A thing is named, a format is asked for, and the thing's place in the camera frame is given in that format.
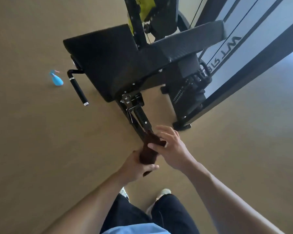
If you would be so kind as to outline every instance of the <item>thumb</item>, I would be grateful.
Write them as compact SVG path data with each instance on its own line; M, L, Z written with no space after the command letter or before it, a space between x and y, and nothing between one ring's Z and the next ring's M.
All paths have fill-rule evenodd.
M157 170L159 168L160 168L159 165L149 164L149 165L145 165L143 169L144 169L145 172L150 172L150 171Z
M163 154L165 152L165 148L163 146L153 144L153 143L149 143L147 146L150 149L153 149L154 151L158 152L159 154Z

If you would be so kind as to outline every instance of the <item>yellow object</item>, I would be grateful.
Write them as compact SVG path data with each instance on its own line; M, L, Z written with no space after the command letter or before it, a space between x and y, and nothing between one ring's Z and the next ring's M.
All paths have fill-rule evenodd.
M141 21L144 22L145 18L148 16L150 10L153 7L156 7L155 2L154 2L154 0L136 0L136 2L141 8L140 18L141 18ZM128 15L128 25L131 30L131 33L133 34L133 26L131 24L131 20L129 18L129 15Z

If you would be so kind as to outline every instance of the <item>shoe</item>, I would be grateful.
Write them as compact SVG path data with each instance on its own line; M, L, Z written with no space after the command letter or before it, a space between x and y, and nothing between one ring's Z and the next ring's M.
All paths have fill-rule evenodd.
M170 189L162 189L162 191L158 194L157 198L155 199L155 202L158 201L160 199L160 197L162 197L163 195L167 195L167 194L171 194L171 193L172 193L172 191ZM146 211L146 214L150 218L152 218L151 211L152 211L152 208L153 208L155 202Z
M121 189L121 191L120 191L119 193L129 201L129 196L128 196L128 194L126 193L124 187Z

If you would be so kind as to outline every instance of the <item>hand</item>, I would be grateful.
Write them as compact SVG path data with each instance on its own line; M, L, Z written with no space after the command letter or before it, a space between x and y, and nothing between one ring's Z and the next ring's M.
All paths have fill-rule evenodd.
M161 154L168 165L184 173L187 166L196 162L190 154L185 144L181 141L177 131L169 126L156 126L159 133L157 136L167 141L167 146L163 147L156 144L148 144L148 147Z
M117 172L121 176L125 184L143 177L143 174L145 172L154 171L160 168L158 165L155 164L141 164L139 161L139 154L141 150L142 149L139 149L138 151L133 151Z

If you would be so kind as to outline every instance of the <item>brown cloth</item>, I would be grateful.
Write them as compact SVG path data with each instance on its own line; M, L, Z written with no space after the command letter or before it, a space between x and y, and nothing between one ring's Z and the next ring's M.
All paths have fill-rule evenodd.
M147 135L144 138L143 143L143 149L140 153L139 160L142 164L148 165L148 164L155 164L156 157L158 156L158 153L154 151L153 149L150 149L147 145L149 143L157 144L160 146L165 146L166 141L160 140L160 138L153 134L151 131L147 132ZM148 175L150 172L145 172L143 176Z

